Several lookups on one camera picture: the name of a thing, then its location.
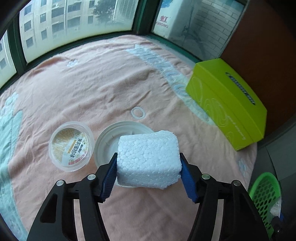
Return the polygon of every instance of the tissue box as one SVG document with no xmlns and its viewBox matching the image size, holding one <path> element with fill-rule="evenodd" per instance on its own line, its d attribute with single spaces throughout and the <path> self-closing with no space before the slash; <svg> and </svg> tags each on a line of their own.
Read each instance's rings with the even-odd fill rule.
<svg viewBox="0 0 296 241">
<path fill-rule="evenodd" d="M 264 137 L 266 108 L 222 59 L 197 63 L 186 92 L 212 118 L 235 150 Z"/>
</svg>

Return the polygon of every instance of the pink blanket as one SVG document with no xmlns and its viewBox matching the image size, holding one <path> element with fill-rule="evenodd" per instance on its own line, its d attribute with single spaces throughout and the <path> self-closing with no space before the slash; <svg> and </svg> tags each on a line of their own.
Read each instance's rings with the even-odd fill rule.
<svg viewBox="0 0 296 241">
<path fill-rule="evenodd" d="M 95 139 L 118 121 L 169 130 L 178 137 L 189 163 L 218 181 L 238 179 L 247 188 L 257 145 L 236 152 L 219 128 L 208 117 L 203 119 L 204 113 L 184 93 L 184 82 L 191 74 L 170 52 L 142 37 L 126 35 L 58 54 L 10 86 L 1 96 L 0 107 L 14 92 L 18 94 L 14 112 L 22 110 L 22 123 L 8 170 L 26 230 L 57 180 L 80 181 L 97 170 L 93 157 L 76 172 L 63 172 L 51 163 L 48 141 L 67 121 L 84 122 Z M 144 115 L 132 115 L 134 107 Z M 77 234 L 84 240 L 77 204 Z M 197 208 L 181 180 L 165 190 L 115 186 L 110 198 L 100 204 L 114 241 L 187 240 Z M 222 209 L 219 202 L 213 240 L 219 237 Z"/>
</svg>

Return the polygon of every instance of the plastic lid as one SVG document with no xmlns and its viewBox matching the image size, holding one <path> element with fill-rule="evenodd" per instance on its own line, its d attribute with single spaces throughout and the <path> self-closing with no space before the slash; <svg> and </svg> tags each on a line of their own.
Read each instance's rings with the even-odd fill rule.
<svg viewBox="0 0 296 241">
<path fill-rule="evenodd" d="M 59 126 L 48 146 L 52 163 L 66 172 L 77 171 L 86 164 L 94 151 L 94 136 L 90 128 L 78 121 Z"/>
<path fill-rule="evenodd" d="M 154 133 L 154 131 L 144 124 L 134 121 L 121 121 L 108 126 L 99 135 L 95 144 L 94 161 L 96 166 L 99 168 L 101 165 L 109 163 L 113 154 L 118 152 L 118 142 L 121 136 L 147 133 Z"/>
</svg>

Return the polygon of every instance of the green basket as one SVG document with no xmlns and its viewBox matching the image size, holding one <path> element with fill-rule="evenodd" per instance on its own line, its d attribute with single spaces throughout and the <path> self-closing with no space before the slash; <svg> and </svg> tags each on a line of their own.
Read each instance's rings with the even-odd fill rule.
<svg viewBox="0 0 296 241">
<path fill-rule="evenodd" d="M 278 180 L 270 172 L 262 173 L 249 190 L 249 195 L 262 218 L 268 237 L 271 238 L 274 229 L 267 221 L 267 214 L 281 196 Z"/>
</svg>

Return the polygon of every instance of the white foam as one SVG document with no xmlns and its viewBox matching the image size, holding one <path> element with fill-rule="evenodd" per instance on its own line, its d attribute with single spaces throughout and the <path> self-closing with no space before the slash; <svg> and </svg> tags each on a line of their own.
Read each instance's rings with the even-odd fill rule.
<svg viewBox="0 0 296 241">
<path fill-rule="evenodd" d="M 181 169 L 178 139 L 172 132 L 120 137 L 119 185 L 164 189 L 178 181 Z"/>
</svg>

